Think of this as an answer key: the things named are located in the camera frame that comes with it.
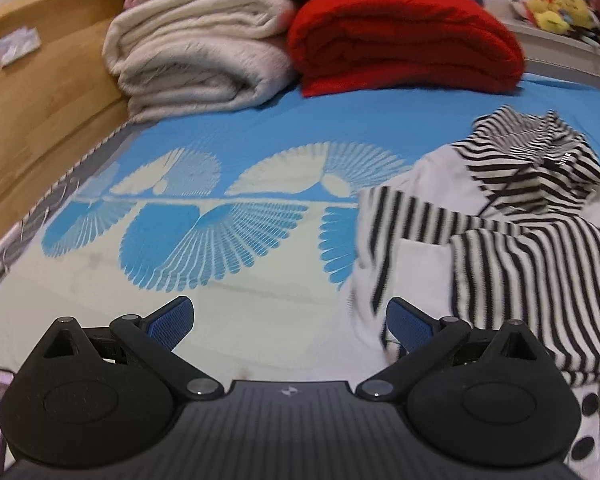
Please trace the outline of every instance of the blue gripper pad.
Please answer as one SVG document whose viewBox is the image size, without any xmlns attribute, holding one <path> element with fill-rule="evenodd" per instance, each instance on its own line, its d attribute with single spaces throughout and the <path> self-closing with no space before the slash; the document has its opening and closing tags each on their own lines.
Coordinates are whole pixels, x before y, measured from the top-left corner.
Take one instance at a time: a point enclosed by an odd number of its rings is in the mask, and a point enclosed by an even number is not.
<svg viewBox="0 0 600 480">
<path fill-rule="evenodd" d="M 439 323 L 401 298 L 386 308 L 386 326 L 407 352 L 424 345 L 439 330 Z"/>
<path fill-rule="evenodd" d="M 146 334 L 169 350 L 173 350 L 193 328 L 193 304 L 189 298 L 177 298 L 155 315 L 155 319 L 154 314 L 147 319 Z"/>
</svg>

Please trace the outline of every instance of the bed sheet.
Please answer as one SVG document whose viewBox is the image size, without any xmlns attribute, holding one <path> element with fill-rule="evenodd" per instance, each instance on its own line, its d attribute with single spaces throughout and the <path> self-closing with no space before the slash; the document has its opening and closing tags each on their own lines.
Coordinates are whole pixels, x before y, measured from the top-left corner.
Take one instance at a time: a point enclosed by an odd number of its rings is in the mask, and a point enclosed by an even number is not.
<svg viewBox="0 0 600 480">
<path fill-rule="evenodd" d="M 600 91 L 533 75 L 508 96 L 389 89 L 305 100 L 292 90 L 266 107 L 145 129 L 0 285 L 0 365 L 17 369 L 56 317 L 105 326 L 183 294 L 196 318 L 177 354 L 226 385 L 295 380 L 326 357 L 315 348 L 330 340 L 354 260 L 358 190 L 505 104 L 556 110 L 600 156 Z"/>
</svg>

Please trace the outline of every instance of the triangular cutout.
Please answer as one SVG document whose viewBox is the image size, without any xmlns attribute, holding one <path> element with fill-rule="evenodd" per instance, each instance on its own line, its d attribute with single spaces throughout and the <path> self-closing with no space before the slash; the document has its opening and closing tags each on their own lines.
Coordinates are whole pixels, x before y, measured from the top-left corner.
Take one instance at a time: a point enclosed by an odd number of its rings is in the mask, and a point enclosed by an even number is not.
<svg viewBox="0 0 600 480">
<path fill-rule="evenodd" d="M 504 355 L 504 357 L 524 359 L 527 361 L 536 360 L 536 355 L 520 333 L 513 333 L 509 336 L 509 339 L 502 350 L 502 355 Z"/>
<path fill-rule="evenodd" d="M 54 341 L 46 349 L 45 359 L 78 355 L 78 347 L 68 330 L 61 330 Z"/>
</svg>

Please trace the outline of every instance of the stack of blankets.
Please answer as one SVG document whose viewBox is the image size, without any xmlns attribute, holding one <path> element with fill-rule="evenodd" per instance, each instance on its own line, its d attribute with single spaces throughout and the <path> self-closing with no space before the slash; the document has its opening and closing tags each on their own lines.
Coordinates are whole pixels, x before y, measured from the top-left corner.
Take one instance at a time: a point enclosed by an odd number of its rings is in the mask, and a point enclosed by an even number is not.
<svg viewBox="0 0 600 480">
<path fill-rule="evenodd" d="M 134 121 L 397 85 L 513 90 L 515 37 L 473 0 L 126 0 L 104 61 Z"/>
</svg>

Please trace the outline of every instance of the logo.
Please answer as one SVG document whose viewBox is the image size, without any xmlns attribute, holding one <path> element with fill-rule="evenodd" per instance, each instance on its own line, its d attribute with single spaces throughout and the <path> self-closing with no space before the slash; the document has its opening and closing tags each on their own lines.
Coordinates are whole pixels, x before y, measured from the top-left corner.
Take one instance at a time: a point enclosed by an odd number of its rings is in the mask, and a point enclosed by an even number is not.
<svg viewBox="0 0 600 480">
<path fill-rule="evenodd" d="M 282 388 L 280 393 L 286 395 L 287 397 L 293 397 L 295 394 L 300 393 L 300 390 L 298 390 L 295 386 L 291 386 L 290 384 L 286 388 Z"/>
</svg>

